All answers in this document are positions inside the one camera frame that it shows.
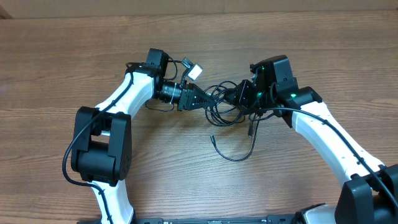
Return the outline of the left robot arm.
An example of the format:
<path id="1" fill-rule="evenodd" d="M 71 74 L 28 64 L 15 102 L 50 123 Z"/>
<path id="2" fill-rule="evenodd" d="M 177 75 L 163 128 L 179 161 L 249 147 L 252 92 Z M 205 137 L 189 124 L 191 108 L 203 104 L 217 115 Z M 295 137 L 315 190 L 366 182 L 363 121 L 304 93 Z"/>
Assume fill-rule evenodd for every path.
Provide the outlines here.
<path id="1" fill-rule="evenodd" d="M 152 98 L 179 111 L 209 107 L 214 102 L 210 96 L 186 81 L 197 79 L 202 71 L 188 58 L 178 61 L 163 50 L 150 49 L 145 62 L 126 64 L 124 81 L 109 98 L 77 111 L 62 172 L 69 183 L 94 191 L 101 210 L 98 223 L 135 221 L 125 182 L 132 159 L 133 117 Z"/>

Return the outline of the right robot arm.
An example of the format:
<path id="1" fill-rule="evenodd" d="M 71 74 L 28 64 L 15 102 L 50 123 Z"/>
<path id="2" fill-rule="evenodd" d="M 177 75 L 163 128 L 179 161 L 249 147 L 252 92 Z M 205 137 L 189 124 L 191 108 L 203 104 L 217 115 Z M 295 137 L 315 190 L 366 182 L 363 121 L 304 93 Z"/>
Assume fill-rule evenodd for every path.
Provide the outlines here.
<path id="1" fill-rule="evenodd" d="M 292 223 L 397 223 L 397 166 L 386 166 L 361 147 L 309 86 L 299 88 L 286 55 L 252 64 L 251 80 L 224 100 L 244 114 L 272 111 L 319 153 L 340 183 L 336 205 L 298 211 Z"/>

